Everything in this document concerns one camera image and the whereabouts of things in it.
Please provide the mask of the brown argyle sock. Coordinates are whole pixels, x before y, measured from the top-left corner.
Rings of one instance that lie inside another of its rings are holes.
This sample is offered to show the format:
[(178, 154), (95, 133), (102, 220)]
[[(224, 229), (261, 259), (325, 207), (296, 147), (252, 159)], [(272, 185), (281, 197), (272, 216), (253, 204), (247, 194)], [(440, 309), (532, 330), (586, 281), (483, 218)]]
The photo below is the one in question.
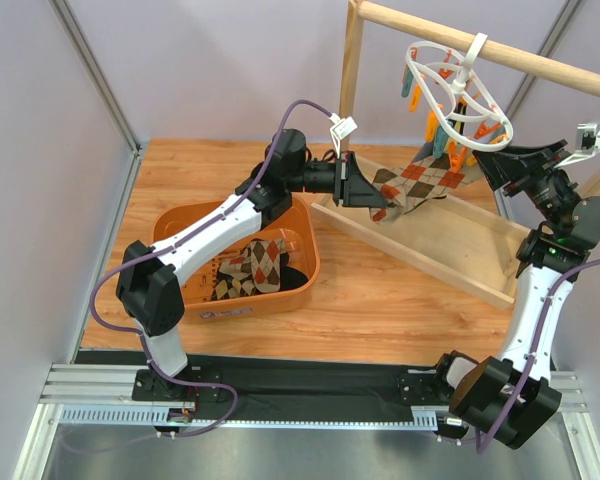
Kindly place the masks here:
[(255, 284), (249, 277), (239, 279), (233, 276), (219, 275), (211, 294), (212, 301), (249, 297), (256, 291)]
[(242, 282), (249, 279), (251, 276), (251, 255), (248, 253), (240, 253), (221, 263), (217, 270), (216, 280), (218, 282), (225, 280), (229, 283), (233, 280)]

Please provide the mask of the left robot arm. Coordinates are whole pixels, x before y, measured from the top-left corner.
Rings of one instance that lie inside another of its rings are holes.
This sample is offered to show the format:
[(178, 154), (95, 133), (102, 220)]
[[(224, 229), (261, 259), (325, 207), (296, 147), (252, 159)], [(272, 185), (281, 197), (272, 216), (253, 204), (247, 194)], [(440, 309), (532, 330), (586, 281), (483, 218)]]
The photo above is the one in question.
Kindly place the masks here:
[(295, 192), (328, 193), (335, 204), (384, 208), (387, 200), (362, 174), (354, 152), (330, 162), (313, 159), (305, 135), (279, 129), (265, 160), (210, 214), (151, 246), (129, 245), (116, 296), (140, 331), (150, 372), (172, 398), (193, 386), (178, 324), (184, 316), (182, 286), (204, 264), (232, 244), (283, 216)]

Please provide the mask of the beige orange argyle sock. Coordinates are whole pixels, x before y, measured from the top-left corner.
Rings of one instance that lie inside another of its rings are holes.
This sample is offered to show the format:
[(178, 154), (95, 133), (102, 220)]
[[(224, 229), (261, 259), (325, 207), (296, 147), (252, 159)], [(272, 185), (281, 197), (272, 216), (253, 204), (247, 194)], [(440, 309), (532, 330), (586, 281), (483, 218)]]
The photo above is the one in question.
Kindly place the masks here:
[(289, 255), (283, 238), (255, 239), (249, 244), (251, 280), (258, 294), (276, 293), (281, 290), (282, 269)]

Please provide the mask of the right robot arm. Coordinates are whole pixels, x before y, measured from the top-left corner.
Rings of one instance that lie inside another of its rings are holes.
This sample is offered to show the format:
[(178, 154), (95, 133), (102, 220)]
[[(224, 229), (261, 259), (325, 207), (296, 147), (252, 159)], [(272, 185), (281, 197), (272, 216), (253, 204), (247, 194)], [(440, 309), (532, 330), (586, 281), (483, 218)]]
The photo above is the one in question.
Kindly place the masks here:
[(516, 253), (516, 300), (498, 355), (477, 362), (453, 351), (436, 366), (437, 381), (451, 390), (449, 411), (474, 427), (479, 453), (493, 440), (521, 447), (561, 403), (549, 385), (551, 346), (562, 307), (600, 242), (600, 196), (581, 197), (563, 169), (599, 154), (600, 139), (574, 152), (565, 146), (474, 154), (492, 190), (525, 193), (544, 218)]

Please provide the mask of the black white-striped sock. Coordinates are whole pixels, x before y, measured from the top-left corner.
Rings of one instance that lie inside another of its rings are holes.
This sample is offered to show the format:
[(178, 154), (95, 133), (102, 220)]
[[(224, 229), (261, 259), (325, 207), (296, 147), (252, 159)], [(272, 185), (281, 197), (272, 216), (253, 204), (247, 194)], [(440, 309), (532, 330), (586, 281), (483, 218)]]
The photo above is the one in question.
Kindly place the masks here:
[(280, 291), (296, 290), (308, 282), (308, 277), (300, 270), (285, 266), (280, 270)]

